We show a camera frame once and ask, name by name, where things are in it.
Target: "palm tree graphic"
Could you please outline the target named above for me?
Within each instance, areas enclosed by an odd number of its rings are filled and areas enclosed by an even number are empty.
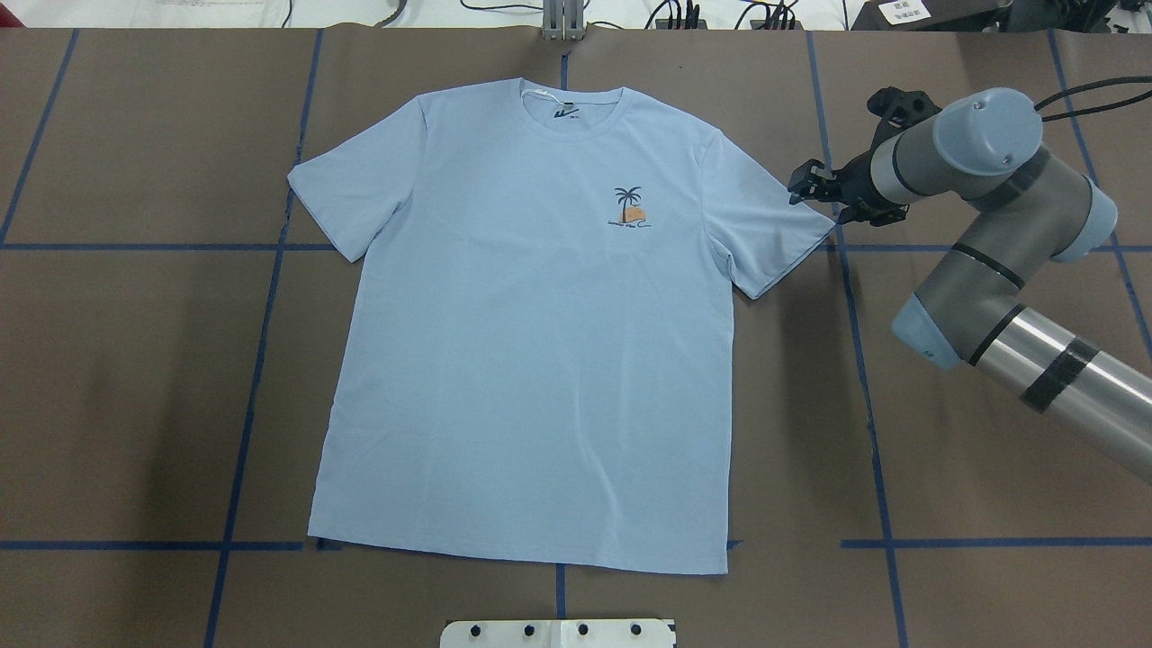
[[[638,205],[641,202],[641,195],[636,193],[641,187],[632,187],[631,189],[624,189],[623,187],[616,187],[616,196],[620,197],[617,203],[620,203],[620,223],[626,223],[624,212],[628,208]]]

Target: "neckline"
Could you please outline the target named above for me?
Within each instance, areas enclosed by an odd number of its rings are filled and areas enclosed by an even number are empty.
[[[600,123],[597,123],[588,130],[579,130],[574,133],[562,133],[559,130],[553,130],[543,123],[536,121],[532,114],[528,112],[528,107],[521,97],[521,92],[524,90],[544,90],[550,92],[556,99],[561,101],[573,101],[576,104],[615,104],[612,108],[612,113],[608,114]],[[524,125],[537,135],[547,137],[548,140],[556,140],[561,142],[579,142],[584,140],[591,140],[604,133],[608,131],[620,121],[620,118],[628,112],[628,106],[631,104],[632,92],[627,88],[616,88],[615,90],[607,90],[605,92],[577,92],[575,90],[560,90],[556,88],[548,88],[532,81],[528,81],[524,77],[517,77],[509,80],[508,82],[508,99],[511,101],[511,107]]]

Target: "printed logo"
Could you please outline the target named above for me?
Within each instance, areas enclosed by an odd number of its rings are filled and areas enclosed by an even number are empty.
[[[620,220],[609,220],[608,225],[621,227],[652,227],[647,223],[647,214],[639,208],[641,195],[637,194],[641,187],[624,189],[616,187],[616,204],[620,205]]]

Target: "metal bracket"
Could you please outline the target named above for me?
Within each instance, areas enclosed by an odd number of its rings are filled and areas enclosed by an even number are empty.
[[[675,648],[670,619],[453,621],[440,648]]]
[[[583,0],[544,0],[545,40],[581,40],[584,28]]]

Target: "short sleeve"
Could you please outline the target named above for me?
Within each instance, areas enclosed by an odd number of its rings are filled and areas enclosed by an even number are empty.
[[[427,138],[419,99],[288,174],[296,196],[348,261],[367,251],[409,198]]]
[[[721,271],[757,299],[828,235],[832,220],[788,204],[788,189],[714,131],[702,159],[704,229]]]

